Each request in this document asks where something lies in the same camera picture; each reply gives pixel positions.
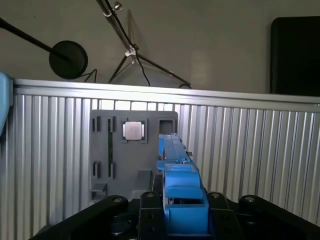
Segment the white wall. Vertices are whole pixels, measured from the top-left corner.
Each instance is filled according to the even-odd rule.
[[[276,17],[315,16],[319,0],[121,0],[119,18],[133,16],[140,53],[170,69],[193,88],[266,93],[269,86],[269,32]],[[106,83],[125,52],[95,0],[2,0],[0,16],[53,46],[72,40],[89,56]],[[0,29],[0,71],[27,79],[59,80],[48,54]],[[152,86],[180,82],[152,69]],[[145,85],[136,66],[117,83]]]

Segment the screw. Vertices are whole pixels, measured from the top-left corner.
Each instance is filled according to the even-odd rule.
[[[119,203],[119,202],[121,202],[121,200],[122,200],[121,197],[116,197],[116,198],[113,199],[113,202],[114,203]]]
[[[214,199],[217,199],[220,197],[220,195],[218,193],[212,193],[211,196],[214,198]]]
[[[114,2],[114,10],[117,10],[117,11],[122,11],[124,9],[124,7],[122,6],[122,4],[118,1],[115,1]]]
[[[249,203],[253,203],[255,201],[255,199],[253,197],[247,196],[245,198],[245,200],[247,200]]]
[[[154,196],[154,194],[153,194],[152,192],[148,192],[148,193],[146,194],[146,196],[149,197],[149,198],[151,198],[151,197]]]

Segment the aluminum panel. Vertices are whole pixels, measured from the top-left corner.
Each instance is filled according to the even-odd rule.
[[[90,111],[176,111],[208,191],[256,194],[320,225],[320,98],[16,80],[0,142],[0,237],[86,208]]]

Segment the gray plastic board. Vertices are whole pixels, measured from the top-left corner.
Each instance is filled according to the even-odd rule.
[[[159,134],[177,132],[174,111],[92,110],[90,117],[91,192],[131,198],[148,190],[150,174],[158,172]]]

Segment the blue object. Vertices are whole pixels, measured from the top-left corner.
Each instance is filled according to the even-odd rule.
[[[207,234],[209,203],[199,169],[177,134],[159,135],[159,160],[163,171],[163,207],[168,234]]]
[[[12,91],[12,80],[8,75],[0,72],[0,135],[6,123]]]

